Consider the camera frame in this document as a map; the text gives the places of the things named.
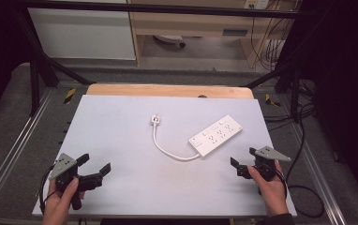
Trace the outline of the white power strip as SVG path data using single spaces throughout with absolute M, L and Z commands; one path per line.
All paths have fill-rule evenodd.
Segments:
M 226 115 L 188 141 L 199 155 L 206 157 L 242 130 L 243 127 L 239 123 Z

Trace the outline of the white table sheet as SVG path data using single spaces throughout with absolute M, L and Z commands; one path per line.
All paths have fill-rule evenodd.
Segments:
M 151 125 L 151 116 L 161 122 Z M 230 115 L 243 130 L 206 157 L 189 139 Z M 82 97 L 61 146 L 90 159 L 79 172 L 110 163 L 103 184 L 86 193 L 79 215 L 96 218 L 243 218 L 265 206 L 251 180 L 230 158 L 250 165 L 249 147 L 271 139 L 255 99 L 198 97 Z

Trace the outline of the light wooden desk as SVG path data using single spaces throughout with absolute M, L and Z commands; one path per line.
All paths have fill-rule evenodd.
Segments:
M 168 5 L 211 8 L 244 8 L 246 0 L 127 0 L 129 4 Z M 266 9 L 296 10 L 295 0 L 269 0 Z M 188 15 L 165 13 L 129 14 L 132 31 L 141 36 L 229 37 L 240 40 L 246 60 L 255 67 L 261 58 L 262 47 L 270 39 L 285 38 L 277 19 L 216 15 Z

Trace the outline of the person's right hand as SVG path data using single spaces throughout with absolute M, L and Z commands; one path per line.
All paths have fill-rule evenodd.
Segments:
M 276 176 L 272 181 L 267 182 L 254 167 L 248 166 L 247 168 L 250 176 L 260 188 L 266 215 L 272 217 L 287 214 L 289 209 L 286 203 L 286 188 L 282 181 Z

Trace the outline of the office chair base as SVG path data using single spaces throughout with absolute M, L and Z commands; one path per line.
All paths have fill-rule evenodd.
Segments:
M 180 48 L 185 48 L 186 46 L 181 36 L 155 36 L 155 38 L 166 43 L 176 44 Z

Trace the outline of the black horizontal frame bar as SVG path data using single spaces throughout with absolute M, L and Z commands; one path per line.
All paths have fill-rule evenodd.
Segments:
M 307 17 L 307 13 L 277 10 L 256 10 L 219 7 L 190 7 L 167 5 L 142 5 L 142 4 L 118 4 L 97 2 L 73 2 L 53 0 L 17 0 L 16 3 L 24 8 L 47 8 L 68 10 L 94 10 L 115 12 L 141 12 L 141 13 L 165 13 L 188 15 L 216 15 L 232 17 L 252 18 L 279 18 L 299 19 Z

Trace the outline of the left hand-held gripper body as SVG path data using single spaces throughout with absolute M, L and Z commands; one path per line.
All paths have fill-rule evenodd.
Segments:
M 60 155 L 52 169 L 50 176 L 51 180 L 55 180 L 56 188 L 58 191 L 64 192 L 74 177 L 79 179 L 79 186 L 77 188 L 78 192 L 85 192 L 102 186 L 102 174 L 96 172 L 88 175 L 79 175 L 79 168 L 80 167 L 76 165 L 76 159 L 65 153 Z M 79 210 L 82 208 L 82 200 L 78 195 L 74 195 L 70 203 L 74 210 Z

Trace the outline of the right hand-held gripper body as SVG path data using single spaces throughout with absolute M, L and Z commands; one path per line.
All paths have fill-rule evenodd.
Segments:
M 261 177 L 270 182 L 276 176 L 276 160 L 291 161 L 290 157 L 283 155 L 270 146 L 264 146 L 261 149 L 256 149 L 255 164 L 253 168 L 256 169 Z

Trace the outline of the person's left hand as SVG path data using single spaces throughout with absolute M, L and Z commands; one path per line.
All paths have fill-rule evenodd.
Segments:
M 45 211 L 42 219 L 42 225 L 67 225 L 68 211 L 71 199 L 74 195 L 80 198 L 84 196 L 83 192 L 78 192 L 79 179 L 74 177 L 68 184 L 66 190 L 61 193 L 57 190 L 55 180 L 49 184 L 48 196 L 45 203 Z

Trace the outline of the white cabinet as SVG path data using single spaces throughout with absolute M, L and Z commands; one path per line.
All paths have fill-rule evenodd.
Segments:
M 127 12 L 29 8 L 44 52 L 53 58 L 136 58 Z

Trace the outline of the aluminium floor rail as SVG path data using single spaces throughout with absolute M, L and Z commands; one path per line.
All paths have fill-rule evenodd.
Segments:
M 327 217 L 330 219 L 332 225 L 346 225 L 346 219 L 336 202 L 336 198 L 328 185 L 319 163 L 313 156 L 311 148 L 306 141 L 305 132 L 299 124 L 292 124 L 291 128 L 296 140 L 300 143 L 300 156 L 305 162 L 315 189 L 320 195 Z
M 25 126 L 23 127 L 21 133 L 19 134 L 18 138 L 16 139 L 15 143 L 10 148 L 7 156 L 5 157 L 3 163 L 0 166 L 0 190 L 2 189 L 3 185 L 7 181 L 9 174 L 12 171 L 12 168 L 15 166 L 18 158 L 20 157 L 22 150 L 26 146 L 29 138 L 31 137 L 40 117 L 45 112 L 47 108 L 51 95 L 54 93 L 54 88 L 47 88 L 42 98 L 39 102 L 40 106 L 36 110 L 35 114 L 30 116 L 26 121 Z

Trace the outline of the black metal frame stand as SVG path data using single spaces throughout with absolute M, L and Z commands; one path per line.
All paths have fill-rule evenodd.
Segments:
M 56 87 L 59 80 L 54 72 L 55 69 L 64 73 L 69 78 L 81 84 L 89 85 L 94 82 L 85 79 L 84 77 L 76 74 L 69 70 L 63 65 L 59 64 L 50 56 L 48 56 L 37 37 L 36 29 L 27 20 L 25 14 L 26 9 L 15 8 L 12 10 L 12 15 L 15 18 L 16 23 L 23 32 L 25 39 L 28 43 L 28 52 L 30 56 L 30 80 L 31 80 L 31 95 L 32 95 L 32 106 L 30 115 L 36 114 L 40 108 L 40 86 L 39 79 L 42 79 L 47 87 Z
M 253 89 L 274 77 L 279 77 L 275 90 L 279 94 L 283 94 L 291 88 L 291 106 L 290 117 L 296 122 L 300 122 L 301 115 L 298 113 L 299 87 L 300 87 L 300 66 L 290 60 L 278 66 L 274 71 L 258 78 L 257 80 L 245 84 L 245 88 Z

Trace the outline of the wooden table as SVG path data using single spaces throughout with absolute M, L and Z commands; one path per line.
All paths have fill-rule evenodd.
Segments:
M 98 96 L 254 98 L 249 88 L 219 85 L 94 83 L 88 87 L 86 94 Z

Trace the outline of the white wall socket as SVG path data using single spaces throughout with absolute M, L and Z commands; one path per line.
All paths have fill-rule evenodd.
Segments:
M 248 9 L 266 9 L 269 0 L 246 0 L 244 8 Z

